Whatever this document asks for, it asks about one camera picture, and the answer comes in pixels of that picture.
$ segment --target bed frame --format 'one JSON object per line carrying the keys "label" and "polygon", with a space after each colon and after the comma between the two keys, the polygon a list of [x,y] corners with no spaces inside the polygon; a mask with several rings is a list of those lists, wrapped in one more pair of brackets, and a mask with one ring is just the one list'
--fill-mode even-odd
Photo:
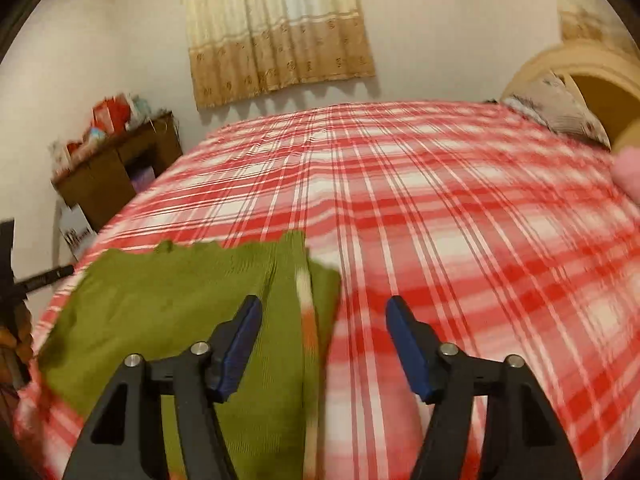
{"label": "bed frame", "polygon": [[[640,59],[593,40],[552,47],[528,61],[505,88],[502,99],[524,83],[553,72],[599,118],[612,152],[640,146]],[[638,433],[606,480],[640,478]]]}

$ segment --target pillow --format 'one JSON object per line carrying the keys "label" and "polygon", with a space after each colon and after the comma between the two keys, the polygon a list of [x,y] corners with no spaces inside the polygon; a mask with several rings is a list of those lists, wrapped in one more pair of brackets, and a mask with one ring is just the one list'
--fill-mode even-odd
{"label": "pillow", "polygon": [[609,136],[598,118],[552,73],[516,88],[503,103],[552,132],[611,150]]}

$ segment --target red bag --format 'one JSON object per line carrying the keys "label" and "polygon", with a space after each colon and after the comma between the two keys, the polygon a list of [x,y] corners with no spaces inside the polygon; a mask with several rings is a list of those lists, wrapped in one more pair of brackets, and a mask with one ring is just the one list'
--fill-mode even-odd
{"label": "red bag", "polygon": [[109,135],[121,134],[131,118],[131,108],[126,97],[120,94],[105,99],[94,106],[94,122],[92,126]]}

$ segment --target blue gripper pad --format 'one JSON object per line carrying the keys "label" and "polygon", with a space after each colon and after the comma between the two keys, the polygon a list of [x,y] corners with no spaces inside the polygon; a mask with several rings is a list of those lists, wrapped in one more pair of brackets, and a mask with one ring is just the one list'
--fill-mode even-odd
{"label": "blue gripper pad", "polygon": [[411,391],[426,402],[432,393],[429,368],[412,331],[413,323],[417,321],[402,298],[394,296],[386,302],[386,329],[391,334]]}
{"label": "blue gripper pad", "polygon": [[249,356],[254,350],[262,325],[260,299],[256,296],[248,296],[236,314],[236,318],[238,317],[241,317],[239,326],[222,360],[222,377],[217,390],[223,400],[227,400],[238,390]]}

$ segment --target plaid blanket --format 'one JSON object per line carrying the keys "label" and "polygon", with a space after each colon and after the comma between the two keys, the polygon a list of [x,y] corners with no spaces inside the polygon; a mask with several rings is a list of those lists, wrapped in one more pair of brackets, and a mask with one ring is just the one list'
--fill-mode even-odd
{"label": "plaid blanket", "polygon": [[[326,365],[326,478],[403,479],[414,466],[429,410],[409,390],[384,317],[402,294],[468,354],[522,355],[585,479],[602,480],[640,427],[640,210],[612,184],[610,164],[500,105],[349,104],[245,121],[132,200],[79,269],[107,248],[234,246],[302,229],[343,283]],[[54,297],[37,345],[79,279]],[[15,429],[59,479],[82,420],[32,371]],[[479,400],[466,478],[485,409]]]}

